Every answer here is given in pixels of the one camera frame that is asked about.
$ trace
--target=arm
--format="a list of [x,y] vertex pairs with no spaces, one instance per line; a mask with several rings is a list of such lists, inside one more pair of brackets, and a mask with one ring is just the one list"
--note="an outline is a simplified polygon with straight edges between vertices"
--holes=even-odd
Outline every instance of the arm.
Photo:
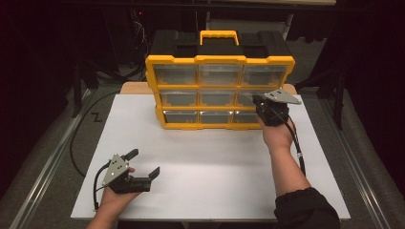
[[100,206],[95,217],[87,226],[88,229],[110,229],[118,220],[119,215],[125,210],[126,206],[140,193],[116,194],[111,188],[104,189]]
[[276,228],[340,228],[336,211],[316,189],[311,188],[291,155],[292,135],[285,125],[266,126],[260,118],[263,139],[271,156],[276,188]]
[[271,168],[277,197],[309,188],[308,180],[291,155],[292,135],[287,127],[285,125],[278,127],[266,126],[262,119],[258,118],[258,120],[263,129],[263,139],[271,157]]

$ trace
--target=equipment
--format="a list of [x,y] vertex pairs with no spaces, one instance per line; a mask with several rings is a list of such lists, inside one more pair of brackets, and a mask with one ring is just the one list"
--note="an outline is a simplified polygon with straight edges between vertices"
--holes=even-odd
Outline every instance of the equipment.
[[287,123],[289,118],[287,104],[301,104],[297,98],[283,89],[264,95],[253,95],[253,103],[256,104],[256,114],[267,126],[279,126]]
[[96,174],[94,185],[94,203],[95,210],[98,209],[96,201],[96,182],[100,173],[108,168],[107,173],[102,182],[102,188],[110,187],[117,194],[149,192],[154,180],[160,174],[160,167],[156,168],[148,177],[132,177],[129,175],[129,164],[125,160],[131,160],[139,154],[139,150],[135,149],[125,156],[113,155],[113,158]]

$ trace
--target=metal rail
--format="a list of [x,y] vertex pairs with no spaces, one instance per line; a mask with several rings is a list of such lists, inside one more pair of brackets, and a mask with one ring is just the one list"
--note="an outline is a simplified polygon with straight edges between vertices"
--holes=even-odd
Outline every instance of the metal rail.
[[325,99],[320,99],[319,101],[320,101],[322,109],[324,110],[325,113],[327,113],[327,117],[330,122],[330,125],[333,127],[334,131],[336,132],[336,135],[340,141],[340,144],[344,148],[343,157],[345,158],[346,162],[349,165],[349,169],[351,170],[353,179],[357,185],[357,188],[360,192],[361,197],[364,200],[364,203],[367,206],[367,209],[369,210],[369,213],[373,219],[375,227],[378,229],[391,228],[383,211],[381,210],[381,207],[375,196],[373,188],[371,187],[371,185],[367,181],[366,177],[364,176],[362,170],[360,169],[360,166],[348,143],[348,140],[345,138],[343,131],[339,130],[339,128],[336,126],[335,122],[333,121],[333,114],[332,114],[330,105],[328,104],[328,101]]
[[71,121],[71,123],[68,126],[68,129],[66,130],[65,134],[61,137],[58,145],[56,146],[56,149],[49,157],[47,163],[45,164],[40,175],[38,176],[38,179],[33,185],[26,200],[24,201],[16,217],[14,218],[14,221],[12,222],[10,227],[11,229],[28,228],[28,225],[36,211],[36,208],[38,207],[39,203],[44,197],[53,179],[53,175],[56,173],[60,161],[62,160],[63,156],[66,153],[66,151],[64,151],[65,146],[69,142],[69,139],[71,138],[72,133],[75,131],[77,124],[83,118],[85,111],[89,107],[89,101],[91,100],[93,95],[94,93],[91,93],[89,89],[84,93],[82,98],[82,101],[84,102],[83,109],[78,114],[78,116]]
[[336,6],[312,6],[312,5],[294,5],[294,4],[259,4],[259,3],[172,3],[144,1],[133,2],[127,0],[114,0],[114,1],[77,1],[77,0],[60,0],[55,2],[59,7],[73,7],[73,8],[136,8],[140,10],[192,10],[192,11],[254,11],[269,13],[272,11],[284,13],[324,13],[324,14],[352,14],[359,15],[368,13],[367,7],[336,7]]

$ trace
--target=white sheet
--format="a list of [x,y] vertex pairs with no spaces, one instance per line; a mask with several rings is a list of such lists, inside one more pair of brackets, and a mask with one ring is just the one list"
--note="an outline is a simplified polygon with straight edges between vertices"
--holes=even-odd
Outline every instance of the white sheet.
[[[336,209],[349,219],[307,110],[289,105],[304,154],[307,177]],[[270,157],[262,131],[206,129],[163,130],[150,94],[119,94],[114,100],[94,158],[72,212],[74,219],[94,216],[93,182],[96,171],[113,154],[133,149],[135,177],[146,177],[160,166],[151,192],[143,193],[120,216],[128,220],[269,220],[275,219],[276,198]],[[291,148],[296,157],[295,147]],[[98,180],[98,186],[104,173]]]

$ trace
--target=forearm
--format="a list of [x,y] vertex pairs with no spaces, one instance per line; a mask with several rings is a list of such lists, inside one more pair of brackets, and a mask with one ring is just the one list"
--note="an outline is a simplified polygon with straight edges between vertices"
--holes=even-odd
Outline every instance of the forearm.
[[270,155],[277,197],[310,187],[289,149],[279,149]]
[[116,223],[117,219],[109,216],[105,216],[100,212],[97,212],[93,220],[87,226],[87,229],[111,229]]

